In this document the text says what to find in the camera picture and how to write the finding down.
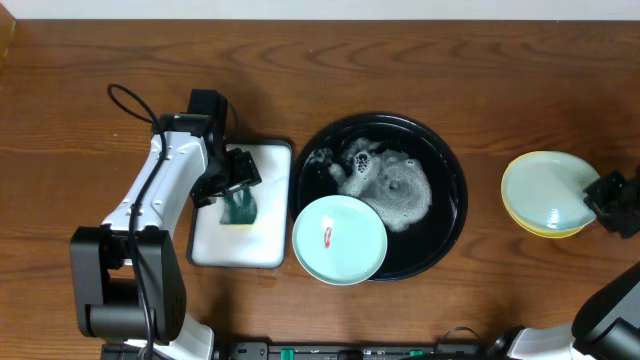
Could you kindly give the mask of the yellow plate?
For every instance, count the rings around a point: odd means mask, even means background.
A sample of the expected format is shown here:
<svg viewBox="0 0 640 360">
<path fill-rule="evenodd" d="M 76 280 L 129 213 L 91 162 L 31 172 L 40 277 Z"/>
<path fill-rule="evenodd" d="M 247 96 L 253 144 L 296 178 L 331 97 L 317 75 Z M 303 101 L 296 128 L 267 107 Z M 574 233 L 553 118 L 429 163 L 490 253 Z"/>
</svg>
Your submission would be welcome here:
<svg viewBox="0 0 640 360">
<path fill-rule="evenodd" d="M 503 203 L 503 206 L 506 210 L 506 212 L 509 214 L 509 216 L 511 217 L 511 219 L 518 224 L 521 228 L 523 228 L 524 230 L 528 231 L 529 233 L 542 237 L 542 238 L 548 238 L 548 239 L 562 239 L 562 238 L 568 238 L 571 236 L 576 235 L 577 233 L 579 233 L 581 230 L 583 230 L 585 228 L 585 225 L 581 225 L 578 226 L 576 228 L 572 228 L 572 229 L 566 229 L 566 230 L 553 230 L 553 229 L 545 229 L 545 228 L 539 228 L 536 227 L 534 225 L 531 225 L 529 223 L 526 223 L 522 218 L 520 218 L 512 209 L 511 205 L 508 202 L 508 199 L 506 197 L 506 183 L 507 183 L 507 177 L 508 174 L 511 170 L 511 168 L 516 164 L 519 163 L 521 161 L 523 161 L 526 158 L 532 157 L 532 156 L 538 156 L 539 154 L 543 154 L 543 151 L 532 151 L 532 152 L 528 152 L 525 154 L 522 154 L 520 156 L 518 156 L 517 158 L 513 159 L 506 167 L 503 175 L 502 175 L 502 179 L 501 179 L 501 184 L 500 184 L 500 192 L 501 192 L 501 200 Z"/>
</svg>

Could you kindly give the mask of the green scouring sponge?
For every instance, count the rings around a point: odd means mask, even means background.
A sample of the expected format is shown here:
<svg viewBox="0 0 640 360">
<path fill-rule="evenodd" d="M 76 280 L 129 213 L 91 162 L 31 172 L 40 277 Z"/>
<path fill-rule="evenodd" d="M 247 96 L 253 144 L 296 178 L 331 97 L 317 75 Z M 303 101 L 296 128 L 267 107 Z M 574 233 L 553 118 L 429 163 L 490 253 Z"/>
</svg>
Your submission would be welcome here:
<svg viewBox="0 0 640 360">
<path fill-rule="evenodd" d="M 221 225 L 251 225 L 257 218 L 257 203 L 249 189 L 242 189 L 223 198 Z"/>
</svg>

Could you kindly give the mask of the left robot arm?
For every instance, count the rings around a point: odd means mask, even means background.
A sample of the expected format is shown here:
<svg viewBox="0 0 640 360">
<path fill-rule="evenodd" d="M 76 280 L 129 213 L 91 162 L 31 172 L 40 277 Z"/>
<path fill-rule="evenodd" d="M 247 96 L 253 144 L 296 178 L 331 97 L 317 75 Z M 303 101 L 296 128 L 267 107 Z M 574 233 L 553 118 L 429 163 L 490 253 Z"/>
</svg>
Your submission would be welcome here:
<svg viewBox="0 0 640 360">
<path fill-rule="evenodd" d="M 208 206 L 261 181 L 252 155 L 227 147 L 230 108 L 219 92 L 194 89 L 184 112 L 140 115 L 152 132 L 146 162 L 102 224 L 78 227 L 70 241 L 82 335 L 133 359 L 213 357 L 213 330 L 186 312 L 172 236 L 186 201 Z"/>
</svg>

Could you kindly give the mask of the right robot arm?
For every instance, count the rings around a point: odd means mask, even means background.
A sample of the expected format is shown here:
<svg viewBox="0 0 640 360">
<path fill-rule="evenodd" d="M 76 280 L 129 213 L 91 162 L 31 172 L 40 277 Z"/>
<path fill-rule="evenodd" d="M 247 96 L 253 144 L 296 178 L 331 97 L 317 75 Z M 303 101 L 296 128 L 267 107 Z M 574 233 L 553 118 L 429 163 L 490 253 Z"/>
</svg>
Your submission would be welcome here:
<svg viewBox="0 0 640 360">
<path fill-rule="evenodd" d="M 639 176 L 614 171 L 585 190 L 585 204 L 607 231 L 639 233 Z M 639 360 L 639 266 L 630 267 L 580 308 L 570 324 L 515 328 L 487 353 L 522 360 Z"/>
</svg>

